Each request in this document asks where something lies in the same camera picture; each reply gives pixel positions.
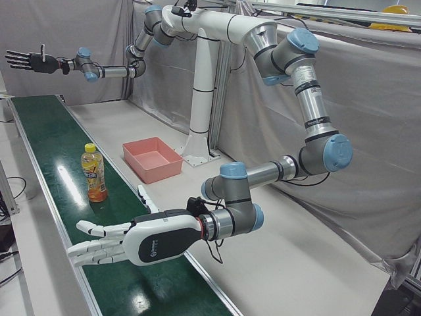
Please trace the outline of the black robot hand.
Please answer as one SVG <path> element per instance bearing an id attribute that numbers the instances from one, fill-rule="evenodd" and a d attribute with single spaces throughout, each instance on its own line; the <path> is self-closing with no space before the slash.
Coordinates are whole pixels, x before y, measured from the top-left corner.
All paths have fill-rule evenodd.
<path id="1" fill-rule="evenodd" d="M 34 72 L 52 74 L 61 68 L 61 62 L 45 53 L 45 44 L 41 44 L 39 53 L 22 53 L 7 50 L 5 55 L 11 68 L 32 70 Z"/>

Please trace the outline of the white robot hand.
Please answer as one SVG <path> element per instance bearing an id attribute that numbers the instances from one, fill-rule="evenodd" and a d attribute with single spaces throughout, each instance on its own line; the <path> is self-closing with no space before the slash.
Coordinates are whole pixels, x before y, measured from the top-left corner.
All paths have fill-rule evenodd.
<path id="1" fill-rule="evenodd" d="M 96 236 L 67 249 L 76 267 L 103 265 L 128 260 L 137 266 L 175 259 L 203 238 L 203 224 L 185 209 L 159 212 L 142 185 L 137 193 L 153 212 L 123 224 L 102 226 L 80 220 L 76 228 Z"/>

